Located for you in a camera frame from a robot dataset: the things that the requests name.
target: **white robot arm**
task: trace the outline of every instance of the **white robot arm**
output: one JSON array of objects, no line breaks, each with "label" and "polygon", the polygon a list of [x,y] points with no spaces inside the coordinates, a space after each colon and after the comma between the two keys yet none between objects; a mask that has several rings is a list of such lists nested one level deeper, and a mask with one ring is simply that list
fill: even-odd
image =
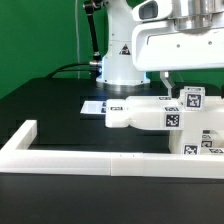
[{"label": "white robot arm", "polygon": [[[89,9],[91,11],[95,7],[98,10],[102,3],[108,14],[109,40],[108,52],[102,58],[102,72],[96,80],[97,84],[116,91],[132,91],[150,82],[146,78],[145,71],[138,71],[132,62],[132,32],[140,22],[133,20],[132,8],[126,0],[87,2],[86,6],[89,7],[86,8],[87,15],[89,16]],[[99,54],[98,47],[94,52]]]},{"label": "white robot arm", "polygon": [[[164,2],[166,4],[148,0],[133,10],[133,17],[144,22],[136,26],[132,36],[136,68],[160,71],[164,78],[167,71],[172,70],[223,68],[224,2]],[[148,96],[108,100],[106,126],[170,130],[172,153],[203,154],[209,151],[211,154],[212,147],[224,147],[223,112],[224,101],[220,96],[207,97],[202,87],[185,87],[179,99]],[[211,136],[209,141],[203,139],[204,130],[221,130],[219,139],[222,140],[215,143]]]},{"label": "white robot arm", "polygon": [[[152,2],[157,7],[149,8]],[[142,18],[144,22],[133,32],[135,67],[139,71],[224,67],[223,1],[164,0],[164,3],[146,1],[133,10],[134,19]]]}]

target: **white block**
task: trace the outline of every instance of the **white block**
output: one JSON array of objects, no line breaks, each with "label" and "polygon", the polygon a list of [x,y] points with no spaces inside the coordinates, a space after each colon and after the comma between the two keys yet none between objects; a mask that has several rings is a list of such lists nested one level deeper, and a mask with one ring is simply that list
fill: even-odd
[{"label": "white block", "polygon": [[111,176],[143,176],[143,153],[117,153],[111,158]]},{"label": "white block", "polygon": [[3,146],[1,151],[28,149],[37,135],[37,121],[27,120]]}]

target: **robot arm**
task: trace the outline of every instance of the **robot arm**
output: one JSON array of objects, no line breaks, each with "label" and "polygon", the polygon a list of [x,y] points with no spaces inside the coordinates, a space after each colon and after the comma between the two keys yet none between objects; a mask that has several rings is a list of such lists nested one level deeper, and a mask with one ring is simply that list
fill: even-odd
[{"label": "robot arm", "polygon": [[99,54],[92,14],[103,5],[108,14],[108,52],[102,58],[101,76],[97,85],[116,91],[130,91],[149,83],[145,72],[137,71],[132,62],[132,32],[139,22],[132,18],[132,8],[126,0],[91,1],[85,7],[92,34],[94,54]]}]

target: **white robot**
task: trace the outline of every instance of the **white robot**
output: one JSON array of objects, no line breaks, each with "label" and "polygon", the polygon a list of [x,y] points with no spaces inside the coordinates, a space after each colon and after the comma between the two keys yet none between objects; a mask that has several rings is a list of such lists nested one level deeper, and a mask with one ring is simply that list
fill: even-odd
[{"label": "white robot", "polygon": [[[133,64],[139,71],[160,71],[170,90],[169,71],[224,67],[222,0],[148,0],[133,10]],[[186,86],[179,99],[128,97],[108,100],[107,127],[170,130],[174,154],[224,153],[224,101]]]}]

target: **green screen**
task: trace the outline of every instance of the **green screen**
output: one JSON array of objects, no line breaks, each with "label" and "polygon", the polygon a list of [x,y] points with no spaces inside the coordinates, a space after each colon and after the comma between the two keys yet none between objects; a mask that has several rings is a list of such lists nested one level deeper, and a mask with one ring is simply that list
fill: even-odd
[{"label": "green screen", "polygon": [[[92,58],[92,46],[83,2],[78,1],[80,61],[86,62]],[[128,1],[131,6],[140,2]],[[102,54],[107,50],[106,15],[105,9],[94,14]],[[32,78],[44,77],[62,65],[77,62],[75,16],[75,0],[1,1],[0,98]],[[149,76],[158,79],[158,73]],[[224,81],[222,69],[175,72],[174,78],[218,86]]]}]

